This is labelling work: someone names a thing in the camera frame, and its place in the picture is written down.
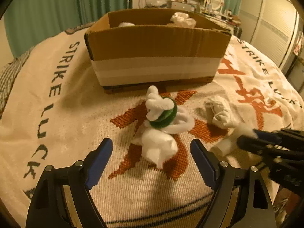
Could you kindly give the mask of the white sock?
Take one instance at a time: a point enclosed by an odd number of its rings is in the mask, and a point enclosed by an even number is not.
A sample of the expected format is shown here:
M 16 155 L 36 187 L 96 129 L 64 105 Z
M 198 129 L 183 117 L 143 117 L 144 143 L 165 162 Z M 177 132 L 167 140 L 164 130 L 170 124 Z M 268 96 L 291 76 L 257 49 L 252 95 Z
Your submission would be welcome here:
M 218 128 L 235 128 L 238 125 L 239 121 L 225 98 L 211 96 L 204 101 L 204 106 L 207 111 L 212 112 L 212 123 Z

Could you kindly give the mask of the white and green plush toy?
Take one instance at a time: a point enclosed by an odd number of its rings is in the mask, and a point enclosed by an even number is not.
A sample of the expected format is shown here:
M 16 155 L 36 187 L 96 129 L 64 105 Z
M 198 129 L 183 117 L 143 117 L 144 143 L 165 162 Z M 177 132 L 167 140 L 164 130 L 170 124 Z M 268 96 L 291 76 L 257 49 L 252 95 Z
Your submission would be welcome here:
M 178 152 L 173 135 L 192 130 L 195 120 L 172 98 L 160 96 L 154 85 L 147 90 L 145 107 L 147 114 L 144 122 L 131 143 L 141 146 L 140 155 L 162 169 L 163 164 Z

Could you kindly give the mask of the white lace cloth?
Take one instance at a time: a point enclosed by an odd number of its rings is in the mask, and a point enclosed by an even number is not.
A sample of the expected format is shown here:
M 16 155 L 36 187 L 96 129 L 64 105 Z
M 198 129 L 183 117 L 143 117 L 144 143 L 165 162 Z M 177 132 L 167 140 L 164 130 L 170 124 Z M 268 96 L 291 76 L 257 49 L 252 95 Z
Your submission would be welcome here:
M 189 14 L 187 13 L 175 12 L 167 25 L 175 27 L 194 28 L 196 25 L 196 21 L 193 18 L 190 18 Z

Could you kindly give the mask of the cream printed blanket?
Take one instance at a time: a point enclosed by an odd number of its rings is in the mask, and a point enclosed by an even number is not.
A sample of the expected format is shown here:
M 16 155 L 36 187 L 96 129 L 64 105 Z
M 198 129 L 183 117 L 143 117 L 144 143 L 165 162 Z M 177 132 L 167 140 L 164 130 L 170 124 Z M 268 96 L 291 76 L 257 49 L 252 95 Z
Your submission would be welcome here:
M 64 31 L 33 47 L 1 116 L 1 201 L 24 227 L 44 168 L 67 167 L 113 141 L 113 153 L 90 192 L 108 227 L 195 227 L 212 190 L 190 155 L 190 142 L 212 147 L 230 130 L 212 124 L 204 101 L 225 98 L 246 125 L 266 131 L 303 129 L 303 99 L 275 63 L 232 37 L 209 84 L 160 87 L 195 120 L 175 135 L 178 152 L 162 169 L 131 143 L 147 110 L 146 90 L 106 94 L 92 68 L 85 28 Z

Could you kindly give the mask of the dark suitcase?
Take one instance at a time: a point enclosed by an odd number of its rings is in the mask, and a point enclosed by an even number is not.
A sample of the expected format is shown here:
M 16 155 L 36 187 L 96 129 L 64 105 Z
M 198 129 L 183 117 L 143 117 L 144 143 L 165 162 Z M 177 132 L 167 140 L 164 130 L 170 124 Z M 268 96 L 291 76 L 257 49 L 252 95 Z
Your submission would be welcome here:
M 233 35 L 240 39 L 242 35 L 242 28 L 239 26 L 234 26 Z

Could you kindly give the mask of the white louvered wardrobe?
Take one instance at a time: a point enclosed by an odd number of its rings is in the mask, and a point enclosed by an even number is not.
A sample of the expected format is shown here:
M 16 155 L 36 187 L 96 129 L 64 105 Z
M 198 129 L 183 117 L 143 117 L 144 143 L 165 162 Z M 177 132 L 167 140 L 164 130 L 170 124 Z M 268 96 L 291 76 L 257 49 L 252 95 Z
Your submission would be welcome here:
M 291 61 L 300 17 L 290 0 L 241 0 L 241 40 L 269 57 L 281 70 Z

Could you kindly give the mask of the checkered bed sheet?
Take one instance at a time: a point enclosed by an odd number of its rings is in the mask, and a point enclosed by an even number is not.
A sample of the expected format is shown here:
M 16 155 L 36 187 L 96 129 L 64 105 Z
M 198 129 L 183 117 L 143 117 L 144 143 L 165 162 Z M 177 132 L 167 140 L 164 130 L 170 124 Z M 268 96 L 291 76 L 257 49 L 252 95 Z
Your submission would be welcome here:
M 7 104 L 9 95 L 11 93 L 12 87 L 14 85 L 14 82 L 17 78 L 17 75 L 21 71 L 23 65 L 27 61 L 27 59 L 30 56 L 31 51 L 33 50 L 33 47 L 30 48 L 28 51 L 23 53 L 20 57 L 13 59 L 12 62 L 8 63 L 3 67 L 1 70 L 1 82 L 0 82 L 0 88 L 1 88 L 1 96 L 0 96 L 0 113 L 1 116 L 3 115 L 3 111 L 5 109 L 5 106 Z

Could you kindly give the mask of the open cardboard box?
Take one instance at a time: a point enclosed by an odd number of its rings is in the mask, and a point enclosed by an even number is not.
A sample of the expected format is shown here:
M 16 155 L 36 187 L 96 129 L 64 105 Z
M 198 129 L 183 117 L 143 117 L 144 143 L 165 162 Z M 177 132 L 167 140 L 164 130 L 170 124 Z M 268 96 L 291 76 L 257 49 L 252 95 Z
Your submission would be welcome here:
M 145 85 L 210 83 L 231 32 L 194 12 L 194 27 L 176 25 L 174 9 L 109 12 L 84 35 L 99 84 L 108 93 Z

